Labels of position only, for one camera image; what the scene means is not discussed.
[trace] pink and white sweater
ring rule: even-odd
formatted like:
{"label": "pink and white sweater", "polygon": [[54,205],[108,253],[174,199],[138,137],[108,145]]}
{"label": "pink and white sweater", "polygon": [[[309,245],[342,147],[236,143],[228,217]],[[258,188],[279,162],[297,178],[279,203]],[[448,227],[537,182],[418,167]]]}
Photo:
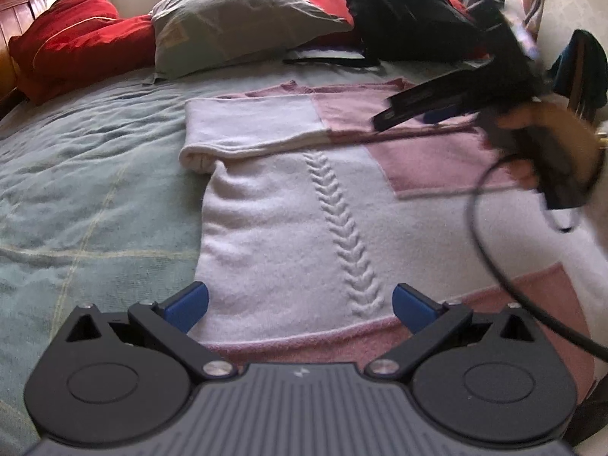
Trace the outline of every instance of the pink and white sweater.
{"label": "pink and white sweater", "polygon": [[[180,162],[211,174],[195,274],[211,300],[193,338],[239,363],[362,365],[409,335],[391,310],[397,283],[477,310],[510,301],[464,219],[494,155],[471,117],[373,133],[369,119],[404,87],[290,82],[186,104]],[[496,173],[479,208],[484,241],[536,303],[608,344],[608,173],[572,234],[549,228],[540,202]],[[548,335],[583,399],[605,366]]]}

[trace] hand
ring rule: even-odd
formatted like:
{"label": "hand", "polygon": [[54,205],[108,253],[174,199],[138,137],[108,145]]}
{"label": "hand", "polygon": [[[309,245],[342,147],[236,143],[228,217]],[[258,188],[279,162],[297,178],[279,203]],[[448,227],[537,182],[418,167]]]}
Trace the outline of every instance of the hand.
{"label": "hand", "polygon": [[[530,125],[548,128],[571,156],[578,182],[582,187],[589,184],[600,161],[601,144],[593,127],[570,110],[553,103],[527,103],[499,117],[497,124],[504,129],[520,129]],[[484,147],[493,148],[487,140]],[[532,190],[538,186],[531,161],[517,160],[507,167],[522,188]]]}

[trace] black cable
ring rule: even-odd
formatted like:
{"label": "black cable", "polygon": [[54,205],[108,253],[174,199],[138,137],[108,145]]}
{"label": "black cable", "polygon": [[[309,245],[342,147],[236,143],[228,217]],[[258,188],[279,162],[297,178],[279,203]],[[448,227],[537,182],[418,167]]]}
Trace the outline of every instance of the black cable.
{"label": "black cable", "polygon": [[513,285],[511,280],[504,274],[504,272],[502,272],[498,268],[498,266],[494,263],[492,258],[484,249],[484,246],[477,232],[477,216],[475,211],[475,209],[477,208],[479,196],[481,195],[481,190],[483,189],[486,181],[493,172],[495,172],[503,164],[506,164],[515,159],[520,159],[520,157],[517,155],[509,155],[499,159],[486,170],[486,172],[481,176],[481,178],[479,178],[475,189],[473,189],[473,193],[469,199],[469,203],[466,208],[466,218],[469,224],[470,235],[473,238],[473,242],[475,243],[475,249],[477,250],[477,253],[479,254],[479,257],[481,258],[483,263],[488,268],[488,271],[490,271],[492,276],[494,276],[496,281],[498,281],[500,287],[504,291],[509,293],[509,295],[511,295],[517,302],[519,302],[522,308],[527,310],[536,320],[538,320],[542,324],[545,324],[546,327],[563,337],[565,340],[576,345],[585,352],[595,356],[596,358],[599,358],[601,361],[608,363],[608,348],[600,345],[599,343],[596,343],[591,338],[588,338],[587,336],[568,327],[566,324],[557,320],[549,312],[542,309],[536,303],[530,300],[530,298],[524,295],[515,287],[515,285]]}

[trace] clothing on chair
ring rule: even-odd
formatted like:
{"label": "clothing on chair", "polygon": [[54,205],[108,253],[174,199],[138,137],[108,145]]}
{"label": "clothing on chair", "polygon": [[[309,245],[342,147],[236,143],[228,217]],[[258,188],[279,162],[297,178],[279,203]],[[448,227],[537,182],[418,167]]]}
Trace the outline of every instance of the clothing on chair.
{"label": "clothing on chair", "polygon": [[578,45],[584,45],[583,82],[580,101],[590,108],[598,109],[606,105],[608,91],[608,62],[601,44],[591,33],[577,29],[570,42],[549,70],[554,80],[553,91],[570,97],[573,89]]}

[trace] gray pillow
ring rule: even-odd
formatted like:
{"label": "gray pillow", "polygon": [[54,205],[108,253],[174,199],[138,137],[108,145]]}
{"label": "gray pillow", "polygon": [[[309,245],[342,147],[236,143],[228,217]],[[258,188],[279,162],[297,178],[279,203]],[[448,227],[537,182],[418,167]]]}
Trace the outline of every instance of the gray pillow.
{"label": "gray pillow", "polygon": [[152,22],[156,74],[169,79],[352,29],[308,0],[161,0]]}

